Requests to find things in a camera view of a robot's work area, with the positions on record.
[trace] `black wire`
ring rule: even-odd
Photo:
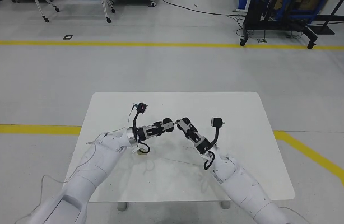
[[[219,128],[216,128],[216,134],[215,134],[215,139],[211,142],[211,148],[216,144],[218,141],[218,134],[219,134]]]
[[[142,151],[142,150],[138,150],[140,153],[143,153],[143,154],[147,154],[147,153],[149,153],[150,151],[151,151],[151,148],[147,145],[147,144],[145,144],[145,143],[143,143],[143,142],[138,142],[138,144],[142,144],[142,145],[144,145],[144,146],[147,146],[147,148],[148,148],[148,150],[147,150],[147,152],[145,152],[145,151]]]
[[[209,152],[209,153],[212,154],[212,160],[211,160],[210,164],[208,164],[208,166],[206,166],[206,164],[208,163],[209,160],[206,160],[206,162],[204,162],[204,165],[203,165],[204,170],[208,170],[212,166],[212,163],[216,158],[216,156],[213,152]]]
[[[179,6],[177,4],[172,4],[170,2],[167,2],[166,0],[163,0],[165,3],[167,4],[170,4],[172,6],[177,6],[177,7],[180,7],[180,8],[184,8],[185,10],[191,10],[193,12],[200,12],[200,13],[204,13],[204,14],[209,14],[209,15],[217,15],[217,16],[244,16],[244,15],[232,15],[232,14],[221,14],[221,13],[212,13],[212,12],[202,12],[202,11],[198,11],[198,10],[193,10],[191,8],[186,8],[186,7],[183,7],[183,6]]]
[[[304,34],[301,33],[299,35],[293,35],[293,31],[290,31],[290,35],[285,35],[286,38],[294,38],[294,39],[297,39],[299,40]]]
[[[134,116],[133,118],[133,122],[132,122],[132,130],[133,130],[133,135],[134,135],[134,138],[137,139],[137,133],[136,133],[136,130],[137,130],[137,127],[136,127],[136,120],[137,120],[137,117],[138,115],[140,114],[140,112],[137,112],[136,115]]]
[[[328,23],[328,25],[330,25],[330,24],[343,24],[343,23],[344,23],[344,21],[342,21],[342,22],[330,22],[330,23]],[[320,25],[324,25],[324,24],[310,24],[307,26],[320,26]]]

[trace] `gray cable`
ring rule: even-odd
[[[129,118],[130,118],[130,116],[131,116],[132,110],[133,110],[133,108],[132,108],[131,111],[129,112],[127,124],[126,124],[123,128],[120,128],[120,129],[117,129],[117,130],[112,130],[112,131],[109,131],[109,132],[106,132],[106,133],[118,132],[119,130],[124,129],[124,128],[128,125],[128,123],[129,123]],[[36,211],[36,209],[39,208],[39,206],[41,205],[41,201],[43,200],[43,182],[44,182],[44,178],[45,178],[46,176],[49,177],[49,178],[51,178],[52,180],[54,180],[54,181],[60,183],[60,184],[65,184],[65,183],[67,183],[67,182],[70,181],[71,177],[75,174],[76,170],[77,170],[79,167],[81,167],[81,166],[87,164],[87,163],[93,158],[93,156],[95,155],[95,152],[96,152],[96,144],[95,144],[95,141],[100,137],[101,134],[99,134],[99,135],[95,138],[95,140],[93,140],[92,142],[87,142],[87,143],[86,143],[86,144],[93,144],[93,145],[95,146],[95,150],[94,150],[92,156],[91,156],[86,162],[84,162],[83,164],[78,165],[78,166],[74,169],[74,171],[72,172],[72,174],[69,176],[69,178],[68,178],[67,180],[65,180],[65,181],[59,181],[59,180],[57,180],[57,179],[51,177],[51,176],[48,175],[48,174],[43,175],[43,177],[41,178],[41,183],[40,183],[40,189],[41,189],[41,191],[40,191],[39,204],[38,204],[29,214],[27,214],[27,215],[25,215],[25,216],[19,218],[18,220],[16,220],[16,221],[14,222],[14,224],[16,224],[18,221],[22,220],[23,218],[27,218],[27,217],[31,216],[31,215]]]
[[[307,222],[308,224],[310,224],[310,222],[308,220],[306,220],[306,218],[304,218],[301,214],[299,214],[297,211],[294,211],[293,209],[291,208],[288,208],[288,207],[284,207],[284,206],[278,206],[278,208],[285,208],[285,209],[288,209],[288,210],[291,210],[292,212],[296,213],[298,216],[300,216],[302,219],[305,220],[305,222]]]

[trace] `floor marking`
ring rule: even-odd
[[[56,135],[79,135],[81,126],[54,126],[54,125],[13,125],[0,124],[0,134],[56,134]],[[301,143],[291,135],[281,130],[274,131],[275,139],[283,140],[291,147],[297,149],[317,164],[340,178],[344,185],[344,170],[329,161],[310,147]]]
[[[124,46],[124,47],[177,47],[177,48],[242,48],[231,43],[167,43],[167,42],[103,42],[103,41],[15,41],[1,40],[0,45],[37,46]],[[249,49],[307,50],[306,45],[247,44]],[[313,50],[344,50],[344,46],[315,46]]]
[[[0,134],[70,134],[79,135],[80,126],[0,124]]]
[[[275,130],[274,131],[275,139],[277,140],[283,140],[287,144],[289,144],[291,147],[297,149],[299,152],[304,154],[305,156],[309,157],[311,160],[316,162],[317,164],[324,167],[326,170],[331,172],[332,174],[336,175],[344,185],[344,170],[328,160],[327,158],[323,157],[319,153],[312,150],[310,147],[304,145],[291,135],[287,134],[284,131],[281,130]]]

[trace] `table surface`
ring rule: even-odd
[[[259,181],[272,200],[295,196],[278,145],[259,95],[255,92],[97,92],[92,96],[67,172],[70,176],[80,158],[101,132],[132,126],[133,103],[148,108],[137,126],[164,118],[188,117],[198,132],[213,140],[211,118],[223,118],[218,146],[230,154]],[[175,127],[145,141],[147,155],[128,148],[112,173],[96,189],[90,202],[181,202],[230,200],[204,171],[204,161],[193,144]]]

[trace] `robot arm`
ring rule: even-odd
[[[219,182],[226,194],[250,215],[257,224],[288,224],[289,221],[264,192],[256,179],[251,176],[236,159],[220,155],[215,145],[219,128],[224,124],[220,118],[212,118],[216,128],[215,139],[210,143],[201,136],[188,118],[175,122],[186,138],[191,140],[201,157],[206,160],[204,169],[211,167],[212,175]]]
[[[134,107],[137,108],[137,114],[133,127],[122,134],[101,133],[85,152],[65,186],[33,213],[29,223],[85,223],[87,202],[96,188],[110,175],[125,149],[153,136],[173,131],[174,124],[169,118],[137,128],[136,119],[140,113],[145,112],[147,105],[140,103]]]

